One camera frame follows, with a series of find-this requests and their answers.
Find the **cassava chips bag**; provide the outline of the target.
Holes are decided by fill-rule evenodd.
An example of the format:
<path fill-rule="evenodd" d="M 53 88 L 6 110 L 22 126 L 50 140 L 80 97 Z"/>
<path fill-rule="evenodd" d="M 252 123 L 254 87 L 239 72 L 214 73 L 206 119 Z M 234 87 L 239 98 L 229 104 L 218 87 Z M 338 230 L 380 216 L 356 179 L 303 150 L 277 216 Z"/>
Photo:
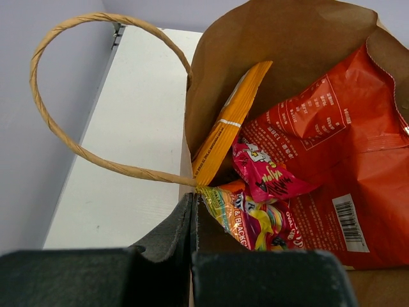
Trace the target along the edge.
<path fill-rule="evenodd" d="M 408 264 L 408 124 L 366 46 L 241 136 L 316 186 L 289 203 L 307 249 L 354 269 Z"/>

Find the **colourful fruit candy packet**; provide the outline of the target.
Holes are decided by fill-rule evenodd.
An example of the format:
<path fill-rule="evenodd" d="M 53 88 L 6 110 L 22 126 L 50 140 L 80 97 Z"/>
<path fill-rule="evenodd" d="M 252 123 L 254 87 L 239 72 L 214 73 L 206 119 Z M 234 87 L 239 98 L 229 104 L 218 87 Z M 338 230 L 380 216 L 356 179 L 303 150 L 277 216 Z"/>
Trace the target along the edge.
<path fill-rule="evenodd" d="M 304 240 L 282 200 L 257 203 L 243 180 L 218 187 L 198 186 L 196 192 L 210 215 L 249 250 L 304 249 Z"/>

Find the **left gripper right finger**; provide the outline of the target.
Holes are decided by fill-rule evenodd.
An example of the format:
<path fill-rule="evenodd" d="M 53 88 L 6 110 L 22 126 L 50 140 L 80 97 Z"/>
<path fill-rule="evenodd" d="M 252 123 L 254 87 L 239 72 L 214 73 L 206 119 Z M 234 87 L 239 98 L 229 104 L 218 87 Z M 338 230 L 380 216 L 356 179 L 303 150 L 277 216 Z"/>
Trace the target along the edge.
<path fill-rule="evenodd" d="M 195 195 L 191 215 L 195 306 L 358 306 L 338 259 L 326 251 L 250 251 Z"/>

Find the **brown paper bag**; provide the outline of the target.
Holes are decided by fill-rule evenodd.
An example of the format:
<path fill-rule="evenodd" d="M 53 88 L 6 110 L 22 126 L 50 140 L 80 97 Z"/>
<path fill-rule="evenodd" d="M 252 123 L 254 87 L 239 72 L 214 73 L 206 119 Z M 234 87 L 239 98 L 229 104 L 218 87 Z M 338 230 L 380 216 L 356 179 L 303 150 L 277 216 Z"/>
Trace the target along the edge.
<path fill-rule="evenodd" d="M 93 21 L 139 27 L 162 40 L 184 66 L 187 96 L 183 136 L 187 157 L 179 175 L 105 160 L 72 140 L 47 111 L 37 76 L 46 46 L 63 31 Z M 249 1 L 219 18 L 203 33 L 191 61 L 167 35 L 147 22 L 111 13 L 80 15 L 58 24 L 43 38 L 30 62 L 29 83 L 44 122 L 79 157 L 128 177 L 178 184 L 187 189 L 185 194 L 192 193 L 195 197 L 198 186 L 218 187 L 243 180 L 233 167 L 232 146 L 208 185 L 196 183 L 192 162 L 226 100 L 250 68 L 262 61 L 273 62 L 236 135 L 242 143 L 249 143 L 241 136 L 244 125 L 277 104 L 300 95 L 362 46 L 366 46 L 373 61 L 393 77 L 397 110 L 408 124 L 408 49 L 382 28 L 376 12 L 339 1 Z M 306 247 L 281 251 L 290 250 L 333 254 Z M 408 305 L 408 264 L 354 269 L 338 261 L 346 271 L 358 306 Z"/>

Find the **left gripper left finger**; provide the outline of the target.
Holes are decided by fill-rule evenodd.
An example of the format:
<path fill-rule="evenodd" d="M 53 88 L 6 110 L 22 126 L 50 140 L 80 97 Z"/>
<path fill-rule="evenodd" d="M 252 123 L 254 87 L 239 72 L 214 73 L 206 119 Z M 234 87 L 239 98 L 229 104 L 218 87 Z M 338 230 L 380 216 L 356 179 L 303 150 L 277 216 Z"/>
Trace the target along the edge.
<path fill-rule="evenodd" d="M 1 306 L 188 306 L 194 195 L 125 248 L 1 257 Z"/>

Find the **orange Kettle chips bag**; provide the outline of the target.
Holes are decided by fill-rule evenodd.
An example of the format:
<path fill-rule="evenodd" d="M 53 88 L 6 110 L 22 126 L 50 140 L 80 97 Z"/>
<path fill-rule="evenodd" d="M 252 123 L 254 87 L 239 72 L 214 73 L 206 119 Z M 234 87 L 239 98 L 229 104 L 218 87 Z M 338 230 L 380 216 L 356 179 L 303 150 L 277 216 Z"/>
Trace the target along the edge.
<path fill-rule="evenodd" d="M 226 100 L 192 162 L 192 174 L 198 185 L 208 185 L 216 176 L 272 64 L 262 61 L 250 68 Z"/>

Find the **small pink candy packet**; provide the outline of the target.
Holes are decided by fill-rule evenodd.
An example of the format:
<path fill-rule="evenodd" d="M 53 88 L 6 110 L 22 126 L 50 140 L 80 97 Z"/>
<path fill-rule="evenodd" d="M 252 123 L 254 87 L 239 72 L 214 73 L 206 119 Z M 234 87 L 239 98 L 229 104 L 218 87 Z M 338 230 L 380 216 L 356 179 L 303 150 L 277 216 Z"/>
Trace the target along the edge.
<path fill-rule="evenodd" d="M 249 187 L 254 201 L 288 200 L 315 190 L 318 186 L 295 177 L 256 145 L 232 145 L 233 167 Z"/>

